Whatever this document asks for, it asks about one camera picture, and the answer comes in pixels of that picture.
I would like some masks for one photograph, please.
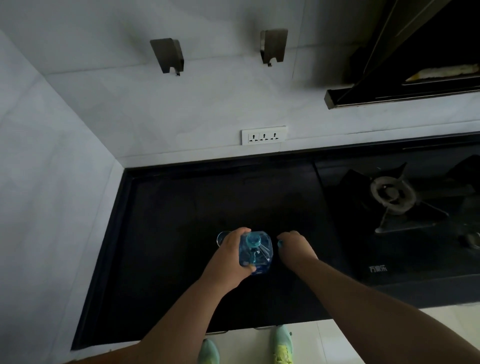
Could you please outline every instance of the wall-mounted metal hook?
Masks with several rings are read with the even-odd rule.
[[[285,48],[287,46],[288,29],[270,29],[260,32],[260,54],[264,64],[272,67],[270,60],[275,58],[277,62],[283,62]]]
[[[180,76],[180,72],[183,72],[184,64],[180,42],[172,38],[152,39],[150,45],[162,72],[169,73],[170,67],[173,67],[177,76]]]

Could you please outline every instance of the hand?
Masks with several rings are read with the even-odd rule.
[[[290,270],[295,271],[305,259],[318,260],[317,254],[307,239],[298,231],[283,232],[277,236],[277,239],[283,242],[282,246],[278,248],[280,259]]]
[[[249,228],[239,228],[228,234],[208,262],[200,280],[227,294],[252,274],[255,266],[242,267],[239,263],[240,236],[250,231]]]

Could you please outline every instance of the burner cap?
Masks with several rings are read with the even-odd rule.
[[[378,177],[370,185],[375,200],[387,208],[393,215],[401,215],[410,210],[417,201],[415,191],[402,178]]]

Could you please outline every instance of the stove knob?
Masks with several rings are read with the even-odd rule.
[[[465,235],[465,240],[470,248],[480,249],[480,232]]]

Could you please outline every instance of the electrical outlet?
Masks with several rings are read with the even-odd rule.
[[[251,144],[280,143],[283,142],[286,137],[286,126],[246,129],[241,131],[241,143],[243,146]]]

